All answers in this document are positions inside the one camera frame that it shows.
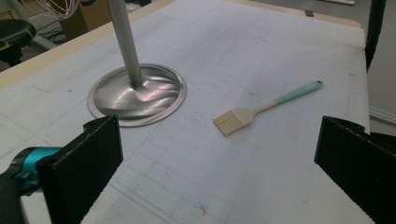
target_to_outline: floor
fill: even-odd
[[[368,22],[368,14],[370,9],[370,0],[356,0],[355,5],[345,6],[341,4],[335,4],[330,2],[318,1],[318,0],[253,0],[256,2],[261,2],[265,4],[272,4],[281,7],[291,7],[300,10],[312,10],[315,13],[331,15],[335,17],[350,19],[353,21],[358,21],[363,29],[366,29]],[[126,7],[129,11],[136,10],[140,8],[139,5],[133,3],[127,3]],[[36,55],[44,52],[45,50],[36,44],[32,44],[27,47],[22,53],[22,60],[26,61]],[[8,65],[4,62],[0,62],[0,72],[8,69]],[[371,132],[374,133],[386,133],[396,136],[396,126],[391,123],[386,123],[378,119],[371,119]]]

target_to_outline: white table surface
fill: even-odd
[[[373,223],[314,163],[322,116],[369,128],[362,29],[223,0],[176,0],[132,29],[139,61],[177,70],[187,97],[121,128],[124,162],[83,223]],[[121,66],[113,34],[0,90],[0,172],[82,133],[91,86]],[[324,87],[228,137],[212,123],[313,80]],[[41,193],[23,202],[50,223]]]

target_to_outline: light blue brush handle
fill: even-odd
[[[280,105],[297,97],[306,95],[311,91],[315,91],[322,86],[323,86],[323,81],[313,81],[303,85],[298,89],[295,89],[294,91],[290,91],[282,96],[277,97],[274,101],[276,102],[277,105]]]

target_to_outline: stainless steel pipe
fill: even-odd
[[[126,13],[124,0],[107,0],[114,30],[120,44],[122,59],[131,81],[131,86],[136,87],[142,83],[142,74],[139,61],[137,60],[136,48],[134,47],[134,37]]]

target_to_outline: reflective metal disc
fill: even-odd
[[[120,126],[148,125],[172,114],[183,103],[187,88],[171,68],[140,64],[142,83],[132,87],[126,69],[100,78],[88,95],[88,107],[97,118],[118,115]]]

